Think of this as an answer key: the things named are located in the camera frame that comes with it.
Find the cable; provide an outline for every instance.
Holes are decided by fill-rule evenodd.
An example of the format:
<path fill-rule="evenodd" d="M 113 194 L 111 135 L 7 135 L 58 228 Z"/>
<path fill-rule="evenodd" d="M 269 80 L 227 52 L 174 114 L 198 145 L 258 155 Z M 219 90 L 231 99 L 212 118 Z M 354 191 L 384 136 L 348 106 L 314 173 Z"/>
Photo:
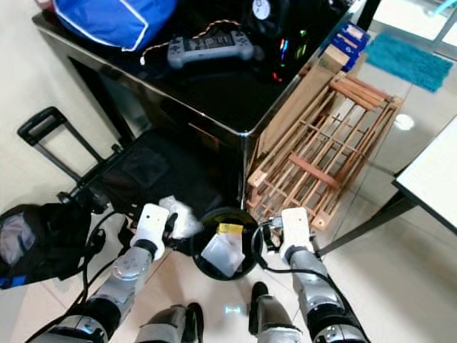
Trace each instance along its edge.
<path fill-rule="evenodd" d="M 311 269 L 273 269 L 270 268 L 266 261 L 262 258 L 262 256 L 255 251 L 254 244 L 256 241 L 256 236 L 258 233 L 261 233 L 261 227 L 258 227 L 257 230 L 253 233 L 252 239 L 251 239 L 251 252 L 252 255 L 254 256 L 254 259 L 258 262 L 260 267 L 262 269 L 268 270 L 269 272 L 276 273 L 276 274 L 291 274 L 291 273 L 306 273 L 306 274 L 312 274 L 316 275 L 319 279 L 322 279 L 325 282 L 328 282 L 330 285 L 333 284 L 333 281 L 331 281 L 328 277 L 325 275 L 315 272 L 314 270 Z"/>
<path fill-rule="evenodd" d="M 202 36 L 204 36 L 205 34 L 207 34 L 209 32 L 209 30 L 211 30 L 211 28 L 214 26 L 214 25 L 217 25 L 217 24 L 233 24 L 235 26 L 241 26 L 240 23 L 238 23 L 237 21 L 234 21 L 234 20 L 228 20 L 228 19 L 221 19 L 221 20 L 215 20 L 213 21 L 212 23 L 210 23 L 206 29 L 202 32 L 200 32 L 199 34 L 196 34 L 195 36 L 192 36 L 192 39 L 197 39 L 197 38 L 200 38 Z M 162 48 L 164 46 L 168 46 L 170 44 L 170 41 L 165 41 L 164 43 L 160 43 L 160 44 L 157 44 L 157 45 L 153 45 L 153 46 L 150 46 L 149 48 L 145 49 L 143 51 L 143 53 L 141 54 L 141 57 L 140 57 L 140 64 L 142 66 L 144 66 L 146 64 L 146 54 L 150 51 L 150 50 L 154 50 L 154 49 L 159 49 L 159 48 Z"/>
<path fill-rule="evenodd" d="M 71 306 L 69 307 L 69 309 L 64 313 L 62 314 L 60 317 L 57 317 L 53 320 L 51 320 L 48 324 L 46 324 L 44 327 L 40 328 L 40 330 L 38 330 L 37 332 L 35 332 L 33 335 L 31 335 L 26 341 L 25 343 L 29 343 L 31 342 L 32 340 L 36 339 L 39 335 L 43 334 L 44 332 L 48 331 L 50 328 L 52 328 L 55 324 L 58 324 L 59 322 L 62 321 L 62 319 L 64 319 L 68 313 L 76 306 L 78 305 L 81 305 L 83 304 L 84 302 L 86 302 L 87 300 L 87 295 L 89 293 L 89 287 L 95 282 L 95 280 L 109 267 L 111 266 L 114 261 L 116 261 L 116 259 L 113 259 L 112 261 L 108 262 L 107 264 L 105 264 L 91 279 L 90 282 L 88 282 L 88 277 L 87 277 L 87 267 L 88 267 L 88 264 L 89 264 L 89 261 L 88 261 L 88 248 L 90 247 L 92 241 L 94 240 L 95 236 L 97 235 L 98 231 L 100 230 L 100 227 L 101 225 L 107 220 L 109 219 L 110 217 L 112 217 L 113 215 L 115 215 L 117 212 L 115 211 L 112 211 L 112 212 L 109 212 L 105 217 L 103 217 L 100 222 L 97 223 L 97 225 L 94 227 L 94 230 L 92 231 L 91 233 L 91 236 L 89 237 L 87 243 L 86 243 L 86 248 L 85 248 L 85 252 L 84 252 L 84 261 L 83 261 L 83 266 L 82 266 L 82 272 L 83 272 L 83 290 L 81 291 L 81 293 L 79 294 L 79 296 L 75 299 L 75 301 L 73 302 L 73 304 L 71 304 Z"/>
<path fill-rule="evenodd" d="M 95 240 L 95 237 L 97 236 L 99 231 L 103 230 L 103 229 L 101 229 L 101 225 L 104 222 L 106 222 L 106 220 L 108 220 L 113 215 L 115 215 L 116 213 L 117 212 L 115 212 L 115 211 L 111 211 L 105 217 L 100 219 L 100 221 L 94 227 L 94 230 L 92 231 L 91 236 L 87 240 L 86 252 L 84 254 L 84 262 L 83 262 L 83 292 L 82 292 L 83 295 L 82 295 L 82 298 L 81 298 L 81 303 L 82 304 L 84 302 L 86 302 L 87 296 L 89 294 L 89 281 L 88 281 L 88 276 L 87 276 L 87 272 L 88 272 L 87 269 L 88 269 L 89 260 L 90 260 L 89 259 L 89 252 L 90 252 L 91 245 L 92 245 L 93 241 Z"/>

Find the wooden slat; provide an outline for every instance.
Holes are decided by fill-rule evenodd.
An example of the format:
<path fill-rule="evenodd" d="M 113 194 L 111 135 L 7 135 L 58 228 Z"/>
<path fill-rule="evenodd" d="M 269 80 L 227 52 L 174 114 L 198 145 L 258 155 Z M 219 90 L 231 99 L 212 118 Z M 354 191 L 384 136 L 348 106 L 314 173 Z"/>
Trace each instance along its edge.
<path fill-rule="evenodd" d="M 330 94 L 328 94 L 328 96 L 325 98 L 325 100 L 323 101 L 323 103 L 319 106 L 319 108 L 317 108 L 317 110 L 314 111 L 314 113 L 312 114 L 311 116 L 311 121 L 313 121 L 318 115 L 319 113 L 323 110 L 323 108 L 327 105 L 327 103 L 330 102 L 330 100 L 332 100 L 333 96 L 335 95 L 335 92 L 332 91 Z M 292 135 L 292 133 L 295 132 L 295 128 L 298 127 L 298 131 L 296 132 L 296 134 L 293 136 L 293 137 L 290 137 L 289 141 L 286 143 L 286 146 L 281 149 L 281 147 L 279 146 L 278 147 L 278 150 L 281 150 L 281 152 L 279 152 L 277 155 L 276 154 L 273 154 L 273 156 L 275 156 L 275 160 L 273 161 L 273 163 L 271 164 L 271 166 L 266 170 L 266 173 L 270 173 L 272 170 L 274 170 L 274 168 L 279 164 L 281 163 L 282 159 L 283 158 L 286 158 L 287 155 L 288 155 L 288 152 L 290 149 L 293 149 L 294 146 L 296 146 L 296 142 L 299 140 L 299 139 L 302 139 L 304 134 L 306 133 L 306 127 L 303 127 L 303 125 L 301 125 L 300 121 L 298 121 L 296 123 L 296 125 L 294 127 L 292 127 L 292 131 L 291 131 L 291 134 L 289 136 Z"/>
<path fill-rule="evenodd" d="M 404 100 L 401 98 L 398 98 L 397 96 L 393 96 L 393 97 L 391 97 L 391 103 L 392 103 L 392 106 L 387 106 L 387 109 L 391 110 L 391 112 L 390 112 L 391 115 L 388 116 L 388 120 L 387 120 L 386 124 L 383 126 L 382 130 L 378 133 L 378 136 L 372 142 L 372 144 L 370 144 L 370 146 L 367 148 L 367 150 L 365 150 L 365 152 L 363 154 L 365 156 L 365 158 L 362 158 L 362 160 L 358 163 L 355 170 L 351 173 L 349 178 L 347 178 L 345 184 L 343 185 L 343 188 L 345 188 L 345 189 L 349 188 L 352 185 L 352 183 L 356 180 L 358 174 L 360 173 L 362 168 L 365 166 L 364 162 L 368 159 L 370 154 L 376 148 L 377 143 L 379 143 L 381 138 L 385 134 L 387 134 L 387 131 L 391 128 L 393 121 L 396 118 L 396 115 L 398 114 L 398 112 L 401 110 L 401 107 L 403 106 Z M 341 196 L 342 196 L 342 194 L 337 194 L 335 201 L 338 201 L 341 198 Z"/>
<path fill-rule="evenodd" d="M 359 153 L 359 151 L 357 149 L 353 148 L 352 146 L 346 144 L 345 142 L 343 142 L 343 141 L 341 141 L 339 139 L 336 139 L 336 138 L 332 137 L 330 134 L 326 134 L 325 132 L 320 131 L 318 127 L 316 127 L 314 125 L 307 124 L 304 121 L 303 121 L 303 124 L 307 125 L 309 128 L 311 128 L 311 129 L 313 129 L 315 131 L 318 131 L 322 136 L 324 136 L 326 138 L 329 138 L 329 139 L 332 139 L 335 143 L 344 146 L 345 149 L 351 150 L 352 152 L 355 152 L 356 154 Z"/>
<path fill-rule="evenodd" d="M 311 227 L 324 230 L 327 224 L 331 221 L 331 215 L 323 211 L 319 211 L 311 222 Z"/>
<path fill-rule="evenodd" d="M 262 133 L 258 150 L 259 156 L 269 153 L 278 144 L 281 137 L 299 119 L 303 110 L 310 106 L 348 60 L 349 56 L 335 46 L 330 44 L 327 47 L 321 58 L 302 78 Z"/>
<path fill-rule="evenodd" d="M 356 134 L 357 132 L 357 129 L 363 125 L 365 123 L 365 121 L 368 119 L 368 116 L 366 115 L 366 112 L 363 113 L 361 115 L 361 117 L 359 118 L 359 120 L 357 121 L 356 125 L 354 125 L 354 127 L 351 129 L 351 131 L 349 132 L 349 135 L 346 137 L 346 141 L 347 142 L 350 142 L 353 138 L 353 136 Z M 344 148 L 342 146 L 340 146 L 340 148 L 337 150 L 337 152 L 335 153 L 335 155 L 333 156 L 333 158 L 331 159 L 331 161 L 328 163 L 327 167 L 325 168 L 324 172 L 325 173 L 329 173 L 331 168 L 334 166 L 334 164 L 336 163 L 336 161 L 338 161 L 338 158 L 340 157 L 340 155 L 343 153 L 343 150 Z M 311 191 L 309 192 L 310 194 L 313 194 L 314 192 L 317 191 L 317 189 L 319 188 L 319 182 L 315 182 L 314 185 L 312 186 L 311 188 Z M 304 200 L 302 200 L 302 204 L 305 204 L 307 201 L 309 201 L 311 197 L 308 195 Z M 322 199 L 319 204 L 316 205 L 316 209 L 319 209 L 321 208 L 321 204 L 325 201 L 325 199 Z"/>
<path fill-rule="evenodd" d="M 317 177 L 322 182 L 325 182 L 327 185 L 336 189 L 341 188 L 341 184 L 338 181 L 336 181 L 333 177 L 317 169 L 315 166 L 311 166 L 307 161 L 301 159 L 296 153 L 293 152 L 292 154 L 290 154 L 288 159 L 300 168 L 302 168 L 303 170 L 305 170 L 306 172 L 308 172 L 309 174 L 313 175 L 314 177 Z"/>
<path fill-rule="evenodd" d="M 338 82 L 332 81 L 330 83 L 330 87 L 332 89 L 335 89 L 339 93 L 342 93 L 344 96 L 348 97 L 350 100 L 356 102 L 358 105 L 362 106 L 364 109 L 371 111 L 375 108 L 374 105 L 370 104 L 368 101 L 366 101 L 365 99 L 362 99 L 358 95 L 350 92 L 348 89 L 345 89 L 340 84 L 338 84 Z"/>
<path fill-rule="evenodd" d="M 260 204 L 261 200 L 262 196 L 258 193 L 258 189 L 253 188 L 251 192 L 251 198 L 246 203 L 249 207 L 256 207 L 258 204 Z"/>
<path fill-rule="evenodd" d="M 373 93 L 379 95 L 381 98 L 384 98 L 385 100 L 389 100 L 389 101 L 392 100 L 392 96 L 388 95 L 387 93 L 385 93 L 383 91 L 380 91 L 379 89 L 374 88 L 373 86 L 370 86 L 369 84 L 366 84 L 363 81 L 360 81 L 359 79 L 357 79 L 351 75 L 346 75 L 346 78 L 356 84 L 359 84 L 363 88 L 368 89 L 369 91 L 372 91 Z"/>
<path fill-rule="evenodd" d="M 309 105 L 308 108 L 306 108 L 304 110 L 304 112 L 302 113 L 302 115 L 300 115 L 300 118 L 299 119 L 303 119 L 304 117 L 306 117 L 308 114 L 310 114 L 315 108 L 316 106 L 318 106 L 319 102 L 322 100 L 322 98 L 325 97 L 325 95 L 327 94 L 327 91 L 328 91 L 328 87 L 326 86 L 322 91 L 321 93 L 319 93 L 319 95 L 313 100 L 313 102 Z M 268 156 L 260 163 L 260 165 L 257 167 L 257 169 L 260 169 L 262 170 L 274 157 L 276 157 L 276 155 L 281 151 L 283 150 L 284 148 L 284 144 L 286 144 L 288 142 L 288 140 L 290 138 L 292 138 L 293 136 L 293 133 L 295 132 L 296 130 L 296 125 L 294 125 L 293 127 L 291 127 L 287 132 L 286 134 L 283 135 L 283 137 L 281 138 L 281 140 L 278 142 L 278 144 L 276 144 L 274 146 L 274 148 L 268 153 Z"/>
<path fill-rule="evenodd" d="M 321 124 L 324 123 L 325 120 L 327 120 L 327 119 L 321 118 L 320 123 Z M 309 140 L 306 142 L 305 146 L 303 148 L 299 149 L 299 151 L 298 151 L 298 154 L 300 156 L 304 155 L 309 150 L 311 145 L 315 142 L 314 139 L 316 138 L 317 135 L 318 135 L 318 132 L 316 132 L 315 134 L 310 134 L 309 135 Z M 293 170 L 293 165 L 291 165 L 284 173 L 282 173 L 281 177 L 279 177 L 278 180 L 276 180 L 275 188 L 271 190 L 270 196 L 273 195 L 273 192 L 275 191 L 275 189 L 281 188 L 281 185 L 287 179 L 287 177 L 290 175 L 292 170 Z"/>
<path fill-rule="evenodd" d="M 343 120 L 343 124 L 345 124 L 347 121 L 349 121 L 349 119 L 351 118 L 351 114 L 356 110 L 357 106 L 356 105 L 353 105 L 350 109 L 349 109 L 349 112 L 345 115 L 344 117 L 344 120 Z M 335 132 L 332 133 L 332 136 L 335 135 L 335 134 L 338 134 L 339 132 L 341 132 L 341 130 L 344 128 L 344 125 L 340 125 L 336 128 Z M 325 144 L 324 146 L 319 150 L 319 152 L 317 153 L 317 155 L 310 159 L 310 163 L 311 165 L 314 165 L 314 166 L 317 166 L 319 163 L 322 162 L 322 160 L 325 158 L 325 156 L 327 155 L 327 153 L 330 151 L 331 147 L 333 145 L 333 142 L 331 139 L 329 139 Z M 284 203 L 283 205 L 286 207 L 290 204 L 291 200 L 298 194 L 300 188 L 301 188 L 301 185 L 306 183 L 308 181 L 310 177 L 310 174 L 308 173 L 304 173 L 300 179 L 295 183 L 295 186 L 293 186 L 293 189 L 291 190 L 291 192 L 289 193 L 289 195 L 287 196 L 286 200 L 284 200 Z M 311 197 L 313 196 L 313 191 L 311 189 L 308 189 L 308 192 L 306 192 L 306 194 L 304 195 L 304 198 L 305 199 L 310 199 Z"/>
<path fill-rule="evenodd" d="M 348 79 L 341 79 L 338 81 L 338 84 L 358 95 L 362 99 L 368 101 L 375 107 L 380 107 L 380 105 L 382 105 L 385 100 L 381 96 L 369 91 L 368 89 L 364 89 L 361 85 L 356 84 Z"/>
<path fill-rule="evenodd" d="M 254 173 L 251 174 L 251 176 L 248 178 L 248 184 L 250 184 L 252 187 L 257 188 L 259 187 L 262 182 L 266 179 L 267 173 L 264 173 L 260 169 L 257 169 Z"/>

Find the black table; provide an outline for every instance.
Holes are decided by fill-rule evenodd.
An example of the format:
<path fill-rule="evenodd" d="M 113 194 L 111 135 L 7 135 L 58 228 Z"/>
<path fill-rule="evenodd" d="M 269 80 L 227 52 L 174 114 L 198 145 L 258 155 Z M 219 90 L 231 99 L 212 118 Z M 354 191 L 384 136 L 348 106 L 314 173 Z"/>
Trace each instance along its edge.
<path fill-rule="evenodd" d="M 362 0 L 356 1 L 339 18 L 323 25 L 310 40 L 306 55 L 281 83 L 272 81 L 268 70 L 255 61 L 233 59 L 224 63 L 226 70 L 212 61 L 176 71 L 166 62 L 166 49 L 150 52 L 146 55 L 146 66 L 141 66 L 140 54 L 120 52 L 77 37 L 65 30 L 51 12 L 37 14 L 33 22 L 61 60 L 69 68 L 74 67 L 83 79 L 118 131 L 123 146 L 135 136 L 101 75 L 125 86 L 143 101 L 155 103 L 174 123 L 190 125 L 234 151 L 228 157 L 235 170 L 231 179 L 236 190 L 233 195 L 243 207 L 248 166 L 261 132 L 301 80 L 299 70 L 318 58 L 330 38 L 353 19 L 362 4 Z M 181 32 L 187 31 L 190 36 L 199 30 L 182 24 L 185 15 L 177 11 L 169 23 L 179 23 L 184 28 Z M 168 41 L 174 32 L 176 25 L 167 24 L 151 44 Z"/>

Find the blue bag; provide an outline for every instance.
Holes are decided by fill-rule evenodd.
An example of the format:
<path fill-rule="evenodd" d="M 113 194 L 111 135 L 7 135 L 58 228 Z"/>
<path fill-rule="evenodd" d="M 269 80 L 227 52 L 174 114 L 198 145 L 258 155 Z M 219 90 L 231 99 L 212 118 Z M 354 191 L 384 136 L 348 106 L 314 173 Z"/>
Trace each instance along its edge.
<path fill-rule="evenodd" d="M 124 51 L 144 48 L 176 8 L 177 0 L 54 0 L 70 31 Z"/>

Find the black backpack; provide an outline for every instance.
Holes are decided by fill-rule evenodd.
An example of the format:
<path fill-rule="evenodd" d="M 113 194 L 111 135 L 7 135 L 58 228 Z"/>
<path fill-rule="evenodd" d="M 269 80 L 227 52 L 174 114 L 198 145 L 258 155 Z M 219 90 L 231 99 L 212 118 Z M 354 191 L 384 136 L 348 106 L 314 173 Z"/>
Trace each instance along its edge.
<path fill-rule="evenodd" d="M 27 204 L 0 216 L 0 289 L 58 277 L 66 279 L 104 245 L 105 236 L 86 239 L 91 211 L 80 204 Z"/>

